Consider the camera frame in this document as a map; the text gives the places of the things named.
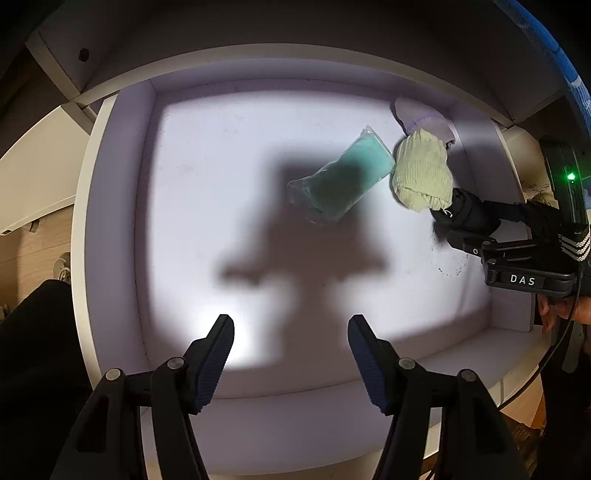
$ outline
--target black pants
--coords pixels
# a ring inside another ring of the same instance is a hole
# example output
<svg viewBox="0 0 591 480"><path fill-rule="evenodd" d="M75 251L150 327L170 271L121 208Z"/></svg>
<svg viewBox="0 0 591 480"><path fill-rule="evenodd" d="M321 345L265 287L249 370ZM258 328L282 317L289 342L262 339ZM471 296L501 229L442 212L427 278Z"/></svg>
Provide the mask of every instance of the black pants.
<svg viewBox="0 0 591 480"><path fill-rule="evenodd" d="M591 361L581 352L576 370L568 374L561 362L541 373L546 428L538 450L534 480L591 478Z"/></svg>
<svg viewBox="0 0 591 480"><path fill-rule="evenodd" d="M47 280L0 323L0 479L48 479L91 392L72 289Z"/></svg>

